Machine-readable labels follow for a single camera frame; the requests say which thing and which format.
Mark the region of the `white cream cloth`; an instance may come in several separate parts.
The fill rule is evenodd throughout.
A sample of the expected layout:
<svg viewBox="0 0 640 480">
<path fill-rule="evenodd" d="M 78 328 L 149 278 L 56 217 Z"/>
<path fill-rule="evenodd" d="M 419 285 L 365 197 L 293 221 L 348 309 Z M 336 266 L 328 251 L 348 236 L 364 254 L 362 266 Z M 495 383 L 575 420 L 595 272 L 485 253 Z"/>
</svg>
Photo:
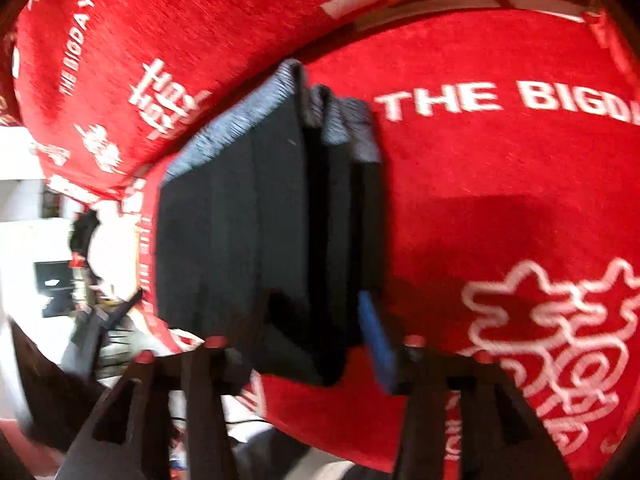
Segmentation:
<svg viewBox="0 0 640 480">
<path fill-rule="evenodd" d="M 92 233 L 87 263 L 107 298 L 129 300 L 139 289 L 138 216 L 121 214 L 119 203 L 106 200 L 95 204 L 93 209 L 99 225 Z"/>
</svg>

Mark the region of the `red sofa seat cover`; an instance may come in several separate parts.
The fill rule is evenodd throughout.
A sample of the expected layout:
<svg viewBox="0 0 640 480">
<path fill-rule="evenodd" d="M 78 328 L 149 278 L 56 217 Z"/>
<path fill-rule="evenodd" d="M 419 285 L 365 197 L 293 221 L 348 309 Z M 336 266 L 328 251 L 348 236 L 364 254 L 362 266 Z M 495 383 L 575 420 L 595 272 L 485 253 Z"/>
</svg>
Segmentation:
<svg viewBox="0 0 640 480">
<path fill-rule="evenodd" d="M 381 309 L 501 365 L 577 479 L 639 409 L 639 101 L 593 18 L 439 13 L 300 51 L 372 110 Z"/>
</svg>

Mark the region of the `red sofa back cushion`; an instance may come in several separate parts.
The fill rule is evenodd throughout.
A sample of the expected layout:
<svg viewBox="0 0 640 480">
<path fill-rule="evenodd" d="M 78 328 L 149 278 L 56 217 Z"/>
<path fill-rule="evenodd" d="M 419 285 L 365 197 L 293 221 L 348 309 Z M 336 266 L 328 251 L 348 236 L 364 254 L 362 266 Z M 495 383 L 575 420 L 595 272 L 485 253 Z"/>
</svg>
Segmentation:
<svg viewBox="0 0 640 480">
<path fill-rule="evenodd" d="M 1 121 L 58 189 L 118 195 L 234 87 L 335 29 L 411 14 L 597 0 L 4 0 Z"/>
</svg>

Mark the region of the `black pants grey waistband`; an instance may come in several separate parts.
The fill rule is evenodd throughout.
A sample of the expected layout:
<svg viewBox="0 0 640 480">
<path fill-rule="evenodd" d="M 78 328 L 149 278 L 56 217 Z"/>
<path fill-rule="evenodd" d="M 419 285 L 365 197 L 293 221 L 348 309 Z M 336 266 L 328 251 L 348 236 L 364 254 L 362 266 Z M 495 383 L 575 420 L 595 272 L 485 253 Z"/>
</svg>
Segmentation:
<svg viewBox="0 0 640 480">
<path fill-rule="evenodd" d="M 258 373 L 327 387 L 380 284 L 382 154 L 365 102 L 289 60 L 204 127 L 158 194 L 157 312 Z"/>
</svg>

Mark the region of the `black garment at sofa end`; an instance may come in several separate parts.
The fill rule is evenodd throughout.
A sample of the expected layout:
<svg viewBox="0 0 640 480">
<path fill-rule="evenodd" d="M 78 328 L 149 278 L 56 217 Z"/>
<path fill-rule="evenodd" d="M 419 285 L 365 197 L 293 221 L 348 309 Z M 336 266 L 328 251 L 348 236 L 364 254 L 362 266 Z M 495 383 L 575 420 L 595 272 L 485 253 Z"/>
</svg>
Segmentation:
<svg viewBox="0 0 640 480">
<path fill-rule="evenodd" d="M 72 259 L 75 262 L 87 259 L 91 239 L 100 224 L 101 221 L 96 210 L 87 209 L 76 216 L 68 241 Z"/>
</svg>

